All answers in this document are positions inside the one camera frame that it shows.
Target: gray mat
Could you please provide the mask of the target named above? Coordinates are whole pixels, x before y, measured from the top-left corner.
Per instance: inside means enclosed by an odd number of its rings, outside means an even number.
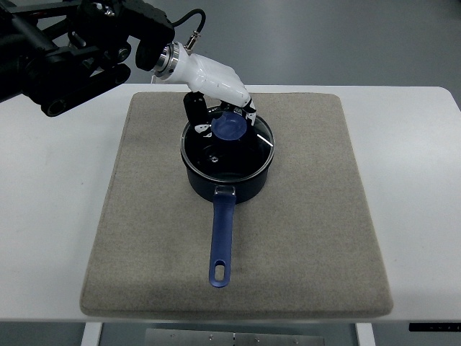
[[[274,161],[263,190],[236,207],[230,284],[218,289],[208,283],[212,203],[189,186],[179,152],[183,96],[133,97],[81,310],[149,319],[388,314],[389,285],[339,98],[253,95],[274,132]]]

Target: blue handle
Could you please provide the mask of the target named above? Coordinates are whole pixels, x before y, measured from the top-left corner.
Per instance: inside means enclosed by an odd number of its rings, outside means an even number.
[[[236,206],[236,194],[218,187],[213,197],[213,232],[210,253],[210,284],[215,287],[225,287],[231,279],[231,250],[233,211]],[[216,268],[222,266],[223,278],[217,278]]]

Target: gray floor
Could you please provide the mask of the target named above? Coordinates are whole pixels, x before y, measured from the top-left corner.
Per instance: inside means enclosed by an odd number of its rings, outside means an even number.
[[[195,52],[232,66],[245,84],[441,86],[461,106],[459,0],[148,2],[171,21],[190,9],[204,9],[207,23]],[[185,43],[197,23],[192,18],[179,27],[176,39]],[[135,49],[136,40],[130,43]],[[127,63],[132,68],[128,82],[151,81],[150,73],[135,68],[134,54]],[[101,345],[142,345],[146,327],[107,324]],[[349,328],[340,326],[346,333]],[[459,333],[410,333],[406,323],[374,330],[378,346],[461,345]],[[1,323],[0,344],[79,345],[82,332],[82,324]]]

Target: robotic arm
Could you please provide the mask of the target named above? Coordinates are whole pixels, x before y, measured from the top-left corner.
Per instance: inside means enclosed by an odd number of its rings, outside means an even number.
[[[174,42],[174,27],[195,12],[202,22],[183,47]],[[24,7],[0,0],[0,102],[24,94],[52,117],[97,97],[130,76],[122,62],[131,53],[127,39],[133,36],[140,40],[138,68],[239,107],[253,122],[254,104],[235,71],[192,53],[205,21],[203,11],[195,12],[171,23],[142,0],[64,0]],[[36,26],[39,19],[63,15],[43,31]],[[58,47],[53,40],[64,34],[70,44]]]

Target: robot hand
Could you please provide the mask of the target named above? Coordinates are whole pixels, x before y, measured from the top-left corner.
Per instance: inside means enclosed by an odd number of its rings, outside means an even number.
[[[193,92],[201,92],[240,107],[246,113],[246,118],[254,124],[254,103],[233,68],[188,53],[180,43],[174,42],[164,48],[153,70],[166,83],[185,83]]]

